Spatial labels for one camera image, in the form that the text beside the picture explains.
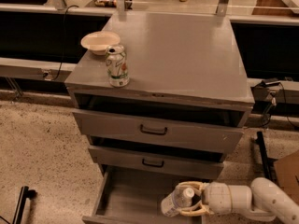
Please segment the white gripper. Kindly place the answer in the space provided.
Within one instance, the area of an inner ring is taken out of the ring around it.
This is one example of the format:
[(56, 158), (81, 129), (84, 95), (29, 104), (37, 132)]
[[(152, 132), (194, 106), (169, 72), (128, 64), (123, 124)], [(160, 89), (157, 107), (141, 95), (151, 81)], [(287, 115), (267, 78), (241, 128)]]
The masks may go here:
[(231, 192), (224, 183), (186, 181), (177, 184), (178, 188), (192, 188), (196, 194), (202, 194), (202, 202), (182, 208), (179, 213), (185, 217), (200, 217), (214, 214), (229, 214), (232, 211)]

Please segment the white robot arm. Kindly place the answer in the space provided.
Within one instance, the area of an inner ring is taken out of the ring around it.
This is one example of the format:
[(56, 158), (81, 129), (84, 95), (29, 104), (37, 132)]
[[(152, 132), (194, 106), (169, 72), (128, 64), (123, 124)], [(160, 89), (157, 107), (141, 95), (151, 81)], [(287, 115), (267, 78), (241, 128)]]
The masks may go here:
[(269, 222), (276, 217), (284, 224), (299, 224), (299, 205), (278, 185), (264, 177), (250, 186), (186, 181), (178, 188), (191, 188), (200, 200), (179, 210), (185, 217), (239, 214), (248, 219)]

